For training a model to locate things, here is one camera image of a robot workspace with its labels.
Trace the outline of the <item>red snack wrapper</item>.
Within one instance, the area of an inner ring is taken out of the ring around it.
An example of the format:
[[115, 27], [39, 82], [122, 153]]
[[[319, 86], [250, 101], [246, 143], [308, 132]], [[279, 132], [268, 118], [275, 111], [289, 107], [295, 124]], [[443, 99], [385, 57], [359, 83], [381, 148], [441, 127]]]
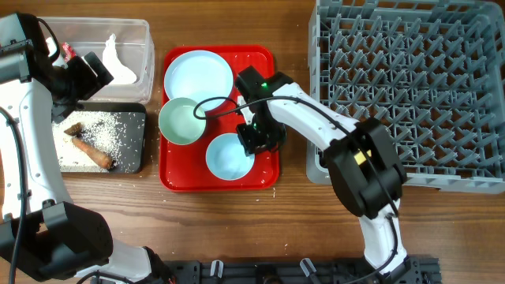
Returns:
[[62, 57], [64, 58], [64, 61], [65, 62], [68, 62], [70, 61], [72, 58], [76, 57], [77, 56], [77, 53], [75, 52], [75, 50], [72, 48], [72, 46], [70, 44], [68, 44], [67, 42], [64, 42], [64, 43], [61, 43], [60, 44], [60, 47], [61, 47], [61, 55]]

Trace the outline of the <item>white napkin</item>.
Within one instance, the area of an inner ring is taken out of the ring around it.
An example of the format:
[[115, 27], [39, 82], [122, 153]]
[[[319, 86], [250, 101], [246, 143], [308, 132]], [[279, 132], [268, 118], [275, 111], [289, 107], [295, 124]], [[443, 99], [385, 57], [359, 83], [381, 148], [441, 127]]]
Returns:
[[105, 42], [102, 63], [113, 77], [110, 85], [133, 84], [137, 80], [137, 75], [131, 69], [123, 65], [118, 58], [115, 34], [111, 34], [109, 39]]

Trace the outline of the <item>small light blue bowl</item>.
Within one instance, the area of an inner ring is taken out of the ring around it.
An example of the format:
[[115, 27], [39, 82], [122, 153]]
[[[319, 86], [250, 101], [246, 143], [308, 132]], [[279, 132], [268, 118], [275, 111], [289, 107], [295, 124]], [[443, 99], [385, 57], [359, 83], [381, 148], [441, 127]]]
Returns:
[[238, 134], [224, 133], [208, 145], [205, 162], [215, 177], [224, 181], [235, 181], [249, 173], [255, 158], [254, 154], [249, 154], [244, 149]]

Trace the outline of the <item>brown food scrap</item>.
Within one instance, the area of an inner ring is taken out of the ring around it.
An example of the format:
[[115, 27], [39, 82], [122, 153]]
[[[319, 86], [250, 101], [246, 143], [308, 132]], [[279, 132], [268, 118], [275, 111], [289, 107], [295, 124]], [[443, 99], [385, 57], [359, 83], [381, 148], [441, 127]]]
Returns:
[[81, 137], [81, 134], [84, 130], [84, 125], [81, 122], [78, 122], [72, 126], [70, 126], [68, 129], [64, 131], [64, 133], [68, 136], [71, 137]]

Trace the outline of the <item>orange carrot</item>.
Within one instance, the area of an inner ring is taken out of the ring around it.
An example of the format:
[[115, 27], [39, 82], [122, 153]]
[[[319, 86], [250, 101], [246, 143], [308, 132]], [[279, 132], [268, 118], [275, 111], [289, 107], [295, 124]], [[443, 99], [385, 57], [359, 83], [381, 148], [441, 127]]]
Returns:
[[105, 152], [87, 144], [79, 138], [73, 137], [72, 144], [85, 153], [97, 166], [108, 170], [113, 166], [113, 159]]

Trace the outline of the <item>green bowl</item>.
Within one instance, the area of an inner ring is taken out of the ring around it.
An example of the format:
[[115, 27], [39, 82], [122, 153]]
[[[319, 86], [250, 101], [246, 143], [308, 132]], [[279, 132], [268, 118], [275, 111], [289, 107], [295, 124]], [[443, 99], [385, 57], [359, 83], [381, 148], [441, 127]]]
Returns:
[[189, 145], [202, 137], [206, 129], [205, 112], [189, 98], [171, 99], [159, 112], [162, 136], [176, 145]]

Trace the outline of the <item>large light blue plate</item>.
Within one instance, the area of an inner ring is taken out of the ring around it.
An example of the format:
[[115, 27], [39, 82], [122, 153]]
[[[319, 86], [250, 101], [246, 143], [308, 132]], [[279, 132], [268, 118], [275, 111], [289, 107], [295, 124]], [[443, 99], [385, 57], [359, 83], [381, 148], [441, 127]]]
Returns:
[[234, 84], [230, 65], [208, 50], [192, 50], [176, 57], [168, 66], [163, 87], [168, 99], [187, 98], [200, 103], [206, 112], [221, 107]]

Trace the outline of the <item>white plastic spoon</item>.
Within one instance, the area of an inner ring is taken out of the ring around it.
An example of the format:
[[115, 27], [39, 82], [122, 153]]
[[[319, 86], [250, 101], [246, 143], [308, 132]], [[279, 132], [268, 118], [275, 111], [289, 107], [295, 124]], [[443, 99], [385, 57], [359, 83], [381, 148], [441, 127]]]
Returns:
[[245, 120], [245, 124], [251, 125], [253, 123], [255, 114], [250, 110], [248, 106], [246, 106], [247, 102], [245, 101], [245, 98], [242, 95], [238, 96], [237, 103], [238, 106], [240, 107], [239, 111]]

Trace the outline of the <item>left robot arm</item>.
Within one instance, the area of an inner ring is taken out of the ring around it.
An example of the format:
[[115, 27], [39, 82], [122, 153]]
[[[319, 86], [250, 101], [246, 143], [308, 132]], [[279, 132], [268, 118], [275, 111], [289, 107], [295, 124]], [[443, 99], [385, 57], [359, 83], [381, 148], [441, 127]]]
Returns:
[[101, 214], [77, 206], [62, 179], [52, 125], [113, 77], [94, 53], [59, 65], [47, 22], [28, 13], [1, 19], [1, 255], [39, 282], [173, 283], [148, 247], [115, 240]]

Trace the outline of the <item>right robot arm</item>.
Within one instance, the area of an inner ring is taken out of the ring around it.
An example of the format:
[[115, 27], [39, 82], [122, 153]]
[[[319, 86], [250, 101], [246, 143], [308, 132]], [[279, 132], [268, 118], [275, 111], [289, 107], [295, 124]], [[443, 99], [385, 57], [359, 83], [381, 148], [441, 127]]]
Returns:
[[385, 126], [375, 118], [359, 121], [330, 110], [284, 73], [265, 78], [249, 66], [234, 85], [245, 100], [242, 107], [252, 113], [237, 127], [245, 152], [278, 150], [286, 127], [316, 145], [335, 195], [359, 220], [373, 276], [396, 281], [407, 259], [398, 220], [406, 171]]

